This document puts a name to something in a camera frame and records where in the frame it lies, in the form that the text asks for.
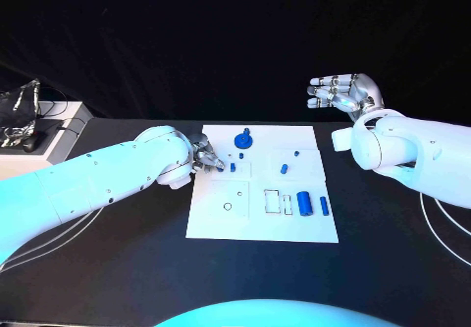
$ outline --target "robotic hand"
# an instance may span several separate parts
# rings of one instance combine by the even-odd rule
[[[334,106],[354,125],[334,131],[335,151],[351,150],[363,169],[396,179],[435,199],[471,208],[471,128],[422,121],[384,109],[364,74],[311,79],[309,108]]]
[[[190,172],[223,169],[204,134],[170,126],[134,141],[89,152],[36,172],[0,181],[0,266],[43,231],[119,201],[154,181],[177,189]]]

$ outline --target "blue cylinder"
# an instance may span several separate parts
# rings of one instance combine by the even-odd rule
[[[252,137],[250,137],[250,131],[248,128],[243,129],[243,133],[239,134],[233,139],[233,144],[239,149],[248,149],[252,146]]]
[[[312,216],[312,206],[308,192],[297,194],[297,205],[299,207],[301,216]]]
[[[321,196],[321,213],[324,216],[328,216],[327,200],[324,196]]]

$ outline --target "black table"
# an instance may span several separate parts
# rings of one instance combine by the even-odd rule
[[[93,119],[69,158],[132,140],[151,126],[173,125],[189,135],[203,123],[216,122]],[[282,298],[400,325],[469,325],[471,268],[432,236],[418,193],[361,170],[348,151],[334,152],[331,132],[350,125],[312,124],[340,244],[187,239],[193,184],[178,190],[154,184],[105,207],[65,247],[0,274],[0,321],[150,326],[219,302]],[[469,239],[428,197],[425,205],[443,240],[469,259]],[[468,212],[446,209],[465,224]]]

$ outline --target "black curtain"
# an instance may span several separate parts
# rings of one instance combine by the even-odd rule
[[[471,125],[469,17],[436,1],[36,1],[1,8],[1,86],[32,78],[115,118],[347,120],[312,77],[366,73],[386,107]]]

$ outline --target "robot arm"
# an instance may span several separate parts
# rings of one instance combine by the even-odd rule
[[[0,182],[0,264],[43,231],[119,201],[152,181],[177,189],[190,172],[223,169],[204,134],[152,127],[131,142]]]
[[[364,74],[314,78],[307,93],[315,96],[309,108],[334,106],[354,121],[331,134],[335,151],[351,150],[363,169],[471,208],[471,128],[384,109],[377,85]]]

